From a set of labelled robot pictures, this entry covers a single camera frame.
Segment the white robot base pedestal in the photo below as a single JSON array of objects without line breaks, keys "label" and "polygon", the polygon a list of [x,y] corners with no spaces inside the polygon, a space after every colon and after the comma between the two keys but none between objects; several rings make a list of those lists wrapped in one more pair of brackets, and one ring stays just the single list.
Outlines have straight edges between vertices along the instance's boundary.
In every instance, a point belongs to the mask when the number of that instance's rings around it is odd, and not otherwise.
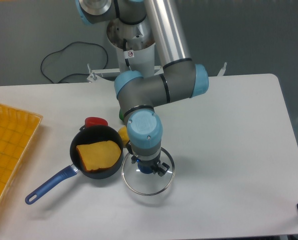
[{"label": "white robot base pedestal", "polygon": [[109,22],[106,34],[116,50],[121,73],[139,71],[147,78],[161,72],[161,67],[155,65],[156,43],[148,18],[134,25],[116,18]]}]

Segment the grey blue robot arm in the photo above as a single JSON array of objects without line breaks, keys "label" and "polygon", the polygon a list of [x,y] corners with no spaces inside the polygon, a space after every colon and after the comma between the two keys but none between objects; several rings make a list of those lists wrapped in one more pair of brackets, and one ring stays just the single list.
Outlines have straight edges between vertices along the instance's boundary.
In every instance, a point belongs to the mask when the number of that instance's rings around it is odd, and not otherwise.
[{"label": "grey blue robot arm", "polygon": [[87,24],[108,22],[107,38],[117,50],[114,81],[129,137],[131,159],[144,174],[163,176],[163,127],[155,107],[204,94],[205,67],[194,64],[173,0],[78,0]]}]

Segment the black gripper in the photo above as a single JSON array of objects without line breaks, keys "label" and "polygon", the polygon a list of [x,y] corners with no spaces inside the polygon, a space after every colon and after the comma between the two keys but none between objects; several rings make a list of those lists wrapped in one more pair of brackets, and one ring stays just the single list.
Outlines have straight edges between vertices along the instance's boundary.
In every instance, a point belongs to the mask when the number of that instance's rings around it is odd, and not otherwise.
[{"label": "black gripper", "polygon": [[145,167],[152,167],[152,172],[160,177],[164,176],[170,169],[165,162],[157,162],[161,156],[161,142],[151,148],[140,148],[128,142],[126,144],[128,152],[131,154],[131,163],[139,162]]}]

